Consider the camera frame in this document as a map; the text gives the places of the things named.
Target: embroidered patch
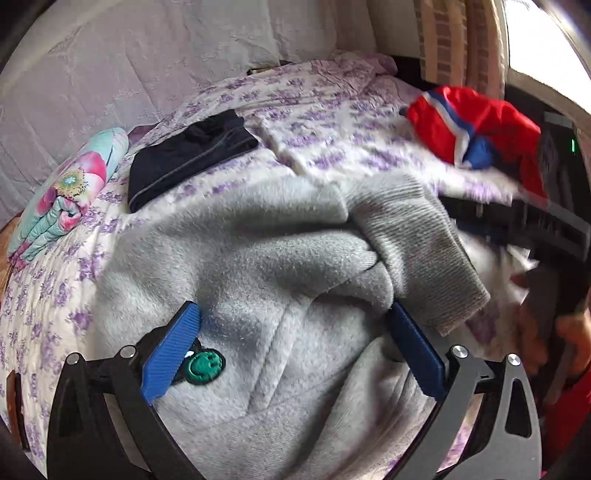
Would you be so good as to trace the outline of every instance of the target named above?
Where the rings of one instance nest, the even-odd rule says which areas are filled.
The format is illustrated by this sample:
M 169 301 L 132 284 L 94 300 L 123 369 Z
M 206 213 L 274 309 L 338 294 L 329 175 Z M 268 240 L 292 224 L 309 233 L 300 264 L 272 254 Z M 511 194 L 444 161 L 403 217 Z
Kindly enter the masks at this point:
M 224 368 L 224 356 L 213 348 L 202 348 L 199 340 L 195 339 L 172 384 L 186 380 L 193 385 L 206 385 L 219 377 Z
M 193 385 L 205 385 L 215 380 L 226 367 L 226 359 L 212 348 L 191 356 L 185 364 L 183 376 Z

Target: gray sweatshirt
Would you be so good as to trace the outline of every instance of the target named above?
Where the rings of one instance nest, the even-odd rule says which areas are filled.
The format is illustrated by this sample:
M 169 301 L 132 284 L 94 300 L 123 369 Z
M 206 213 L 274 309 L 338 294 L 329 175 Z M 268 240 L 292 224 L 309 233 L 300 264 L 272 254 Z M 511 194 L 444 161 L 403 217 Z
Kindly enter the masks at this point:
M 402 453 L 433 406 L 385 333 L 392 302 L 447 333 L 488 298 L 442 205 L 394 172 L 260 183 L 128 231 L 93 314 L 104 357 L 201 306 L 226 368 L 155 406 L 208 480 L 347 480 Z

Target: ribbed cuff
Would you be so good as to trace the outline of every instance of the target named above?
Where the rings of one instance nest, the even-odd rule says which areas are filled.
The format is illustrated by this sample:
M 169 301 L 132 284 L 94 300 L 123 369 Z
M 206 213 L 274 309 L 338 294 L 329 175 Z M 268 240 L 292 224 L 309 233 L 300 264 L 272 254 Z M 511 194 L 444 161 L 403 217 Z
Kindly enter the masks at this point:
M 446 335 L 488 302 L 443 205 L 417 179 L 392 172 L 345 181 L 340 190 L 415 321 Z

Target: folded blanket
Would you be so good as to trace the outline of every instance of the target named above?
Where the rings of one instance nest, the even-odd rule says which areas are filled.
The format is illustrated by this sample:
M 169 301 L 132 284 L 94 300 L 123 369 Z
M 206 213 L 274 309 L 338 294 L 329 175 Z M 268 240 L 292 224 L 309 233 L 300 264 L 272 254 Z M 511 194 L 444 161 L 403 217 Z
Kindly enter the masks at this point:
M 122 234 L 92 309 L 95 352 L 195 300 L 216 376 L 155 407 L 204 477 L 358 479 L 403 452 L 433 405 L 396 361 L 382 320 L 394 299 L 444 332 L 488 300 L 437 198 L 400 172 L 290 177 Z
M 439 87 L 423 93 L 406 116 L 443 161 L 474 169 L 516 164 L 525 189 L 545 197 L 537 156 L 540 127 L 510 103 L 468 87 Z
M 104 130 L 49 176 L 27 205 L 8 245 L 8 258 L 17 270 L 82 220 L 128 144 L 123 129 Z

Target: person's arm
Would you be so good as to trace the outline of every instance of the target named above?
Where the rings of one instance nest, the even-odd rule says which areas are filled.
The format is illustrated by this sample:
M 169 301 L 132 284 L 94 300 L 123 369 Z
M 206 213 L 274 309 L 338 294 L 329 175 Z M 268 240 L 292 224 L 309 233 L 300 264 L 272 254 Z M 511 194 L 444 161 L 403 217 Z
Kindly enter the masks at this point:
M 527 288 L 524 275 L 511 280 Z M 554 462 L 569 446 L 570 441 L 591 413 L 591 313 L 589 295 L 585 310 L 580 314 L 559 317 L 556 332 L 576 348 L 576 355 L 569 370 L 569 385 L 554 405 L 544 407 L 543 449 L 545 461 Z M 548 350 L 538 338 L 538 322 L 525 303 L 518 308 L 519 355 L 530 375 L 538 373 L 548 361 Z

